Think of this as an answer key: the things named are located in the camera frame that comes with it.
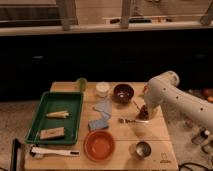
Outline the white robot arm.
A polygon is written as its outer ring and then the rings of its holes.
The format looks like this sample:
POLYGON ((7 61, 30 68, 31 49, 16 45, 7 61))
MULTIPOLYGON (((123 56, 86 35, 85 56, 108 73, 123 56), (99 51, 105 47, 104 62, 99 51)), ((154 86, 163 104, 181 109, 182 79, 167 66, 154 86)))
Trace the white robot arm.
POLYGON ((177 88, 179 76, 167 71, 151 78, 144 92, 144 102, 150 117, 163 102, 169 103, 213 133, 213 104, 177 88))

